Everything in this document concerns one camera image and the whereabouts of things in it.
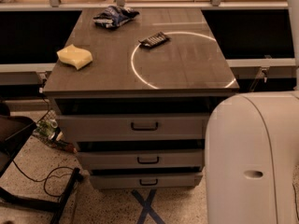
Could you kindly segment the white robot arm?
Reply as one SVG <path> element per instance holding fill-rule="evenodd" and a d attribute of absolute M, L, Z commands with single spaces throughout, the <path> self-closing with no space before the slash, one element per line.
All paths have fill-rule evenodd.
<path fill-rule="evenodd" d="M 208 224 L 298 224 L 299 90 L 232 96 L 206 128 Z"/>

